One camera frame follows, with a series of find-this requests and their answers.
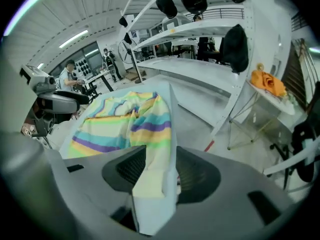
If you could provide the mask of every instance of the white table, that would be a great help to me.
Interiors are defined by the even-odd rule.
[[[107,99],[109,97],[123,97],[129,91],[145,93],[157,92],[166,102],[171,114],[171,156],[167,172],[165,172],[165,180],[163,182],[162,191],[164,198],[142,198],[133,197],[135,213],[139,223],[139,232],[146,235],[155,235],[165,223],[172,217],[176,211],[177,202],[177,177],[176,170],[176,149],[177,136],[175,131],[175,118],[178,116],[178,101],[172,91],[172,87],[168,82],[141,84],[127,89],[120,89],[108,92],[97,97],[98,100]],[[63,159],[68,158],[69,144],[79,126],[86,119],[88,109],[80,116],[73,125],[69,135],[65,138],[59,152]]]
[[[239,115],[241,115],[242,113],[244,113],[245,111],[247,111],[248,109],[252,108],[256,102],[258,101],[259,97],[263,97],[266,101],[268,101],[270,104],[272,104],[274,107],[276,107],[278,110],[280,110],[281,112],[284,112],[290,116],[293,116],[295,114],[295,107],[294,105],[289,101],[289,100],[281,100],[279,97],[274,96],[272,93],[270,93],[269,91],[265,90],[265,89],[260,89],[257,88],[256,86],[254,86],[249,80],[246,80],[246,83],[251,86],[254,90],[255,90],[255,94],[251,97],[251,99],[249,100],[249,102],[254,99],[254,102],[247,107],[246,109],[245,106],[233,117],[229,120],[230,124],[229,124],[229,141],[228,141],[228,150],[234,149],[234,148],[239,148],[242,146],[245,146],[249,143],[245,143],[245,144],[241,144],[241,145],[237,145],[237,146],[231,146],[231,123],[234,123],[240,130],[242,130],[249,138],[251,138],[250,143],[254,143],[256,140],[258,140],[259,138],[259,134],[260,132],[265,129],[269,124],[271,124],[271,122],[273,120],[275,120],[275,118],[270,119],[266,124],[264,124],[260,129],[258,129],[258,131],[256,132],[256,134],[254,135],[254,137],[251,137],[244,129],[241,125],[237,124],[234,119],[236,117],[238,117]]]
[[[93,82],[99,78],[102,79],[102,81],[104,82],[104,84],[106,85],[106,87],[109,89],[110,92],[113,92],[114,89],[111,87],[111,85],[108,83],[107,79],[105,78],[105,75],[109,74],[109,71],[104,71],[94,77],[92,77],[91,79],[84,81],[85,85],[89,85],[91,88],[94,86]]]

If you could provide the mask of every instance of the pastel striped towel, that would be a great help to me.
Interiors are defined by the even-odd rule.
[[[121,98],[95,100],[87,109],[88,116],[72,138],[68,157],[146,145],[145,171],[156,174],[152,187],[162,185],[163,172],[170,161],[171,117],[161,96],[131,91]]]

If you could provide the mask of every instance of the metal staircase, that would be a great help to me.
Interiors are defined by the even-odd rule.
[[[282,82],[286,89],[294,95],[301,108],[306,111],[307,97],[304,75],[299,56],[293,43],[291,43],[289,58],[284,70]]]

